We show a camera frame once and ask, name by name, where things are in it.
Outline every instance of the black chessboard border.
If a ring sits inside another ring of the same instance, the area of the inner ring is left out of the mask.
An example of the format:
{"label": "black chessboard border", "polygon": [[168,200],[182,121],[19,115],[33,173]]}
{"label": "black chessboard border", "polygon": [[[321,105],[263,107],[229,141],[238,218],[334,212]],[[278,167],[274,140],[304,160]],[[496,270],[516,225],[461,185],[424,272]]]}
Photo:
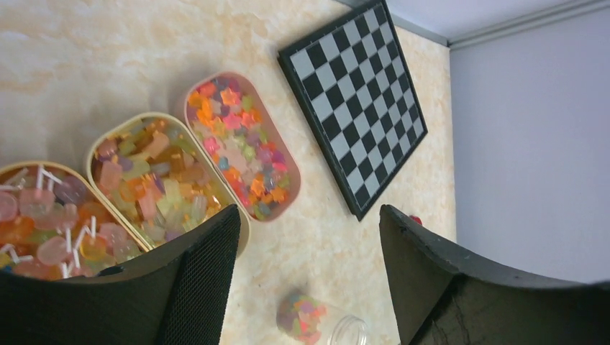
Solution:
{"label": "black chessboard border", "polygon": [[[378,6],[379,4],[381,4],[383,6],[383,10],[388,19],[388,23],[389,23],[390,29],[392,31],[394,41],[396,42],[396,45],[398,47],[399,56],[403,63],[403,66],[405,67],[405,74],[409,81],[409,85],[411,86],[411,89],[413,91],[413,98],[415,100],[415,106],[419,110],[419,117],[421,119],[422,126],[424,127],[424,132],[422,133],[422,135],[420,137],[417,138],[417,141],[415,141],[415,143],[411,146],[409,151],[403,156],[402,160],[400,162],[396,162],[396,168],[394,169],[394,171],[391,174],[389,174],[389,176],[385,179],[385,181],[383,181],[383,184],[380,185],[378,191],[370,197],[369,201],[364,205],[364,207],[359,208],[355,195],[351,192],[350,187],[347,183],[347,177],[343,176],[340,173],[342,168],[340,166],[339,160],[335,157],[335,155],[332,151],[330,141],[324,135],[324,129],[322,128],[322,123],[320,123],[317,120],[316,115],[314,113],[313,106],[309,103],[309,99],[308,99],[308,96],[306,95],[304,88],[301,88],[299,85],[300,84],[299,76],[296,74],[296,71],[292,68],[292,62],[290,60],[290,57],[292,55],[294,55],[295,53],[297,53],[299,50],[305,49],[306,47],[310,46],[312,43],[319,41],[321,38],[328,35],[330,32],[333,32],[336,29],[343,27],[349,21],[355,19],[356,17],[361,16],[362,14],[364,14],[365,12],[367,12],[368,10],[372,9],[375,6]],[[303,111],[307,122],[309,123],[309,126],[312,129],[313,128],[316,129],[312,132],[314,133],[316,141],[318,141],[318,145],[320,147],[320,150],[322,151],[322,154],[324,155],[324,158],[326,159],[328,164],[331,165],[330,171],[332,172],[335,180],[337,181],[339,189],[341,190],[341,194],[343,194],[343,198],[345,199],[348,208],[350,209],[352,214],[354,214],[356,216],[358,221],[362,221],[362,219],[364,218],[366,213],[370,210],[370,208],[377,201],[379,196],[388,187],[388,184],[394,179],[394,177],[396,176],[398,171],[400,171],[400,169],[402,168],[404,163],[408,160],[409,157],[411,157],[411,154],[413,153],[413,151],[419,146],[419,144],[422,142],[423,138],[425,138],[426,135],[428,134],[428,127],[426,125],[426,121],[425,121],[424,117],[422,116],[422,108],[419,105],[419,99],[418,99],[417,93],[415,91],[415,86],[414,86],[413,80],[411,78],[411,73],[409,72],[409,68],[406,64],[406,59],[404,58],[403,50],[402,50],[402,47],[400,46],[399,38],[398,38],[398,35],[396,34],[396,28],[394,27],[394,23],[392,21],[392,16],[390,14],[390,10],[388,8],[386,1],[385,0],[372,0],[365,4],[360,5],[358,7],[355,7],[353,10],[351,10],[348,13],[342,15],[341,17],[335,19],[334,21],[330,22],[329,24],[324,25],[323,27],[319,28],[318,30],[315,30],[311,34],[306,35],[305,37],[301,38],[300,40],[297,40],[295,43],[292,43],[288,47],[281,49],[278,52],[278,55],[279,55],[278,56],[279,65],[280,65],[284,75],[286,76],[286,80],[288,81],[288,84],[290,85],[290,87],[296,97],[296,100],[299,103],[299,106],[301,107],[301,110]]]}

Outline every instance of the transparent jar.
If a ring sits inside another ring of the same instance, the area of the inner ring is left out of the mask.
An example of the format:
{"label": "transparent jar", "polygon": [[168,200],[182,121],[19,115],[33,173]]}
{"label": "transparent jar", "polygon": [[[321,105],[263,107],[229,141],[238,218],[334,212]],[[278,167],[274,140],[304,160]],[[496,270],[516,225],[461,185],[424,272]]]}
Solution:
{"label": "transparent jar", "polygon": [[278,309],[279,329],[308,345],[366,345],[366,323],[333,305],[302,293],[288,296]]}

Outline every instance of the chessboard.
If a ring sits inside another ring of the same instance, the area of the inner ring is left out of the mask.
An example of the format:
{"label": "chessboard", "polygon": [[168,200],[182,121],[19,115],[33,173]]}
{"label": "chessboard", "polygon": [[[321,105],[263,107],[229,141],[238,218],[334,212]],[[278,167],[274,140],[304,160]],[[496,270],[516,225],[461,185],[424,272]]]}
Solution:
{"label": "chessboard", "polygon": [[282,49],[278,62],[362,220],[427,134],[387,4],[354,9]]}

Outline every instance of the table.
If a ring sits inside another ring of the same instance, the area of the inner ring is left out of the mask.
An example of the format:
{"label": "table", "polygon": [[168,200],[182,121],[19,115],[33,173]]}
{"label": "table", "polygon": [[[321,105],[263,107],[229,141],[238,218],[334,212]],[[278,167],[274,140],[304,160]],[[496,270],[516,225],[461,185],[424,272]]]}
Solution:
{"label": "table", "polygon": [[299,288],[364,319],[372,344],[396,345],[378,211],[395,205],[455,240],[449,50],[397,30],[429,134],[359,223],[276,62],[279,47],[347,10],[331,0],[2,4],[0,165],[43,159],[78,169],[95,138],[131,116],[171,112],[189,86],[213,72],[246,75],[299,164],[302,184],[280,218],[252,224],[221,344],[291,344],[275,326],[275,311]]}

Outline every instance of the tray of candy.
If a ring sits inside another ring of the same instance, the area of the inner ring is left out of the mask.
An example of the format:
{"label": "tray of candy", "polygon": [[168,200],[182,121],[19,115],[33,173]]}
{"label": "tray of candy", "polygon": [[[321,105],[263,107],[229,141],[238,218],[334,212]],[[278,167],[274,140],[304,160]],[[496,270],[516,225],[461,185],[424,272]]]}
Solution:
{"label": "tray of candy", "polygon": [[[237,203],[188,129],[163,113],[144,113],[107,132],[85,161],[87,179],[148,249]],[[240,209],[237,254],[250,224]]]}
{"label": "tray of candy", "polygon": [[74,170],[51,162],[0,169],[0,268],[43,280],[93,276],[140,255],[124,224]]}
{"label": "tray of candy", "polygon": [[299,168],[246,77],[216,74],[188,90],[178,106],[250,216],[272,221],[292,204],[301,187]]}

